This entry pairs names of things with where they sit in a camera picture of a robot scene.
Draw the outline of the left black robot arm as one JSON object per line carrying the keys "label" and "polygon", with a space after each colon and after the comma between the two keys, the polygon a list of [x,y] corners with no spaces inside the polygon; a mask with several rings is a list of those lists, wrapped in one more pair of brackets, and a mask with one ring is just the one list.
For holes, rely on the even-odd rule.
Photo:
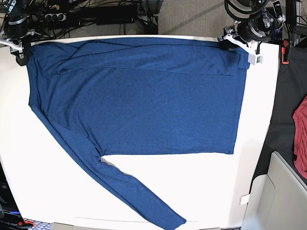
{"label": "left black robot arm", "polygon": [[218,37],[218,44],[222,50],[242,48],[251,55],[260,54],[260,45],[273,39],[273,34],[280,30],[286,22],[278,0],[249,0],[242,6],[250,7],[245,11],[229,0],[224,1],[227,14],[234,20],[234,24],[224,28],[224,33]]}

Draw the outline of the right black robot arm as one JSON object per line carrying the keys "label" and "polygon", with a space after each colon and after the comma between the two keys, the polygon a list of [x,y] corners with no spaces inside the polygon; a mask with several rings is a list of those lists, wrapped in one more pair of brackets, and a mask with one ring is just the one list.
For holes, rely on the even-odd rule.
{"label": "right black robot arm", "polygon": [[20,66],[29,60],[28,49],[35,30],[28,26],[28,1],[3,0],[4,19],[0,27],[0,44],[8,46]]}

